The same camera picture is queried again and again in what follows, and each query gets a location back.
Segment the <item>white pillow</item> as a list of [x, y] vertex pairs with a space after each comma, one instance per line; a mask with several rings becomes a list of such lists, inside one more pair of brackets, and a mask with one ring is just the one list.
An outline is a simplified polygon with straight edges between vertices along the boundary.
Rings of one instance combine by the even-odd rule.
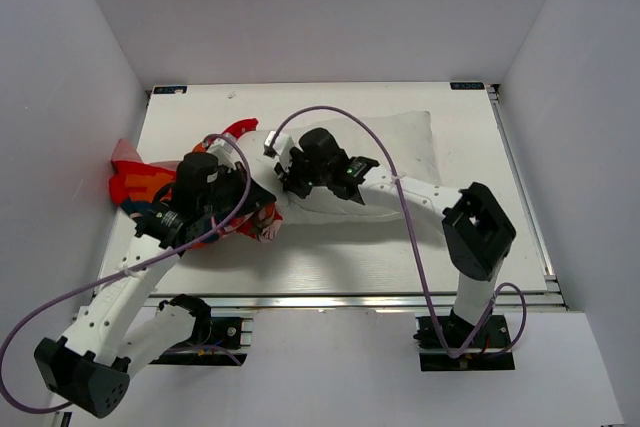
[[[431, 116], [427, 111], [412, 111], [387, 117], [369, 117], [363, 122], [376, 134], [390, 153], [397, 172], [427, 183], [440, 181], [432, 146]], [[308, 124], [288, 126], [284, 132], [297, 141], [303, 134], [321, 127], [328, 130], [350, 156], [372, 158], [386, 167], [381, 149], [366, 131], [352, 120], [339, 117]], [[398, 220], [402, 214], [340, 200], [326, 188], [313, 189], [301, 199], [283, 191], [274, 172], [275, 161], [263, 154], [266, 129], [244, 134], [237, 145], [250, 163], [252, 179], [277, 198], [276, 207], [286, 225], [322, 225], [339, 223], [376, 223]]]

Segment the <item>red patterned pillowcase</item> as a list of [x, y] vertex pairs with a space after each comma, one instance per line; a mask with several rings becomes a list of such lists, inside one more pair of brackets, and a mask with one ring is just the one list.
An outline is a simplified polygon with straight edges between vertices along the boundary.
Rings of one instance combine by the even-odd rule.
[[[245, 118], [229, 125], [221, 134], [233, 135], [237, 143], [257, 126], [256, 118]], [[146, 163], [130, 143], [121, 140], [116, 145], [111, 158], [114, 173], [109, 180], [109, 193], [113, 203], [136, 223], [138, 237], [152, 237], [163, 248], [184, 244], [201, 248], [233, 233], [261, 242], [273, 240], [282, 225], [282, 215], [276, 202], [260, 210], [241, 209], [253, 179], [248, 175], [250, 169], [240, 160], [231, 165], [222, 163], [242, 168], [247, 177], [240, 201], [226, 217], [177, 211], [172, 206], [172, 188], [182, 160]]]

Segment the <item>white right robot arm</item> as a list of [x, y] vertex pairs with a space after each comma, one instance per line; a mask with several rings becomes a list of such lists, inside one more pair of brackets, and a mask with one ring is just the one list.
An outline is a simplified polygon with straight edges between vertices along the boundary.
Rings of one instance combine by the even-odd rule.
[[376, 222], [410, 216], [440, 226], [459, 272], [452, 335], [466, 346], [486, 336], [497, 276], [516, 237], [486, 185], [456, 189], [402, 177], [373, 158], [347, 154], [324, 128], [299, 140], [271, 132], [264, 153], [276, 161], [274, 171], [293, 220]]

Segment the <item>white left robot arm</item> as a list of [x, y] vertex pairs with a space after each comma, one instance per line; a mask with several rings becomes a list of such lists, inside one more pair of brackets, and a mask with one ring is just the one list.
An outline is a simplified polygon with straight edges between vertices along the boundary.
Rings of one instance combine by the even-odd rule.
[[189, 153], [172, 181], [159, 187], [136, 220], [122, 268], [142, 269], [112, 281], [93, 298], [57, 340], [43, 339], [34, 358], [46, 386], [97, 418], [113, 412], [131, 379], [166, 350], [199, 346], [211, 334], [211, 309], [181, 294], [150, 321], [129, 328], [144, 303], [180, 260], [182, 246], [219, 239], [214, 228], [245, 223], [275, 196], [255, 182], [241, 163], [230, 165], [209, 153]]

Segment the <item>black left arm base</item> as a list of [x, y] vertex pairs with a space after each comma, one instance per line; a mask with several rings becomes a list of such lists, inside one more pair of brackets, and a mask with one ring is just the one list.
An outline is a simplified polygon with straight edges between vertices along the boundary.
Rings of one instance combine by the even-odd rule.
[[252, 343], [253, 318], [209, 310], [207, 320], [195, 324], [195, 333], [167, 349], [152, 365], [240, 367]]

